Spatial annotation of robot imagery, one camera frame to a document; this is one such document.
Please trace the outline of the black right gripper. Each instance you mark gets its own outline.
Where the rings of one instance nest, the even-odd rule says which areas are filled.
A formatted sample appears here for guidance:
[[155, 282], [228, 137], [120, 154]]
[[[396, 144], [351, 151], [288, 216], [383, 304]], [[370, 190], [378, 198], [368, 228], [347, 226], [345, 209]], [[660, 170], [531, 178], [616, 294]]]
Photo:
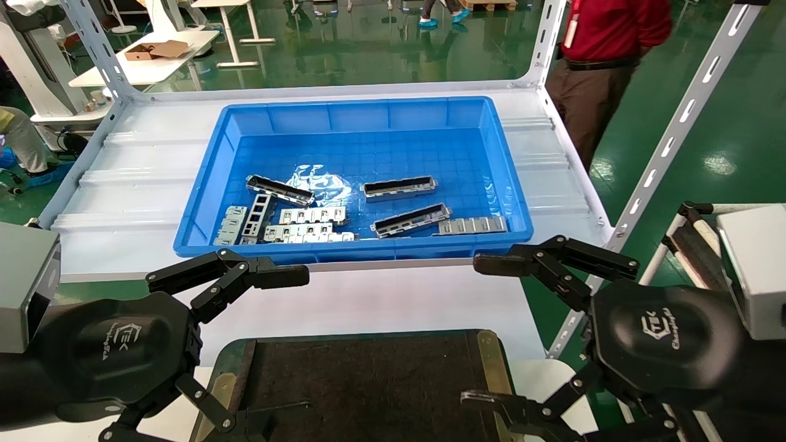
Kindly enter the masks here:
[[[514, 244], [505, 254], [476, 254], [477, 273], [534, 277], [573, 311], [589, 311], [588, 363], [545, 403], [485, 390], [461, 392], [461, 405], [494, 411], [510, 433], [545, 441], [784, 440], [784, 304], [749, 313], [752, 297], [687, 285], [653, 287], [631, 281], [639, 262], [556, 235]], [[572, 273], [616, 281], [591, 300]], [[605, 380], [646, 419], [580, 434], [562, 415]]]

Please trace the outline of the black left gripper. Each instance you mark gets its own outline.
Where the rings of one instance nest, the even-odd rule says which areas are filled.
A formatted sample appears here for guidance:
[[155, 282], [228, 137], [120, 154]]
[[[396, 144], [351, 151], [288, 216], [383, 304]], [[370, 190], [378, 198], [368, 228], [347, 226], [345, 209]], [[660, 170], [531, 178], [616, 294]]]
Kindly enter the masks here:
[[[144, 298], [48, 308], [27, 350], [2, 354], [1, 427], [93, 422], [122, 412], [99, 441], [165, 441], [137, 427], [181, 393], [214, 425], [205, 441], [268, 441], [278, 414], [306, 411], [311, 403], [230, 413], [190, 375], [200, 361], [199, 324], [250, 288], [301, 287], [309, 280], [304, 265], [220, 249], [147, 274], [153, 294]], [[191, 308], [169, 296], [203, 284], [209, 286]]]

